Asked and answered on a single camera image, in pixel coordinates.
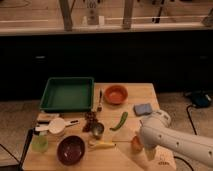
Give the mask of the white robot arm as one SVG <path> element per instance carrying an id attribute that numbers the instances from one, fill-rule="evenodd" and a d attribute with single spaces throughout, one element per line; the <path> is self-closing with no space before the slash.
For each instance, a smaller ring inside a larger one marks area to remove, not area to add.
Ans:
<path id="1" fill-rule="evenodd" d="M 162 146 L 213 168 L 213 138 L 173 130 L 170 124 L 167 112 L 152 112 L 140 120 L 140 142 L 147 150 Z"/>

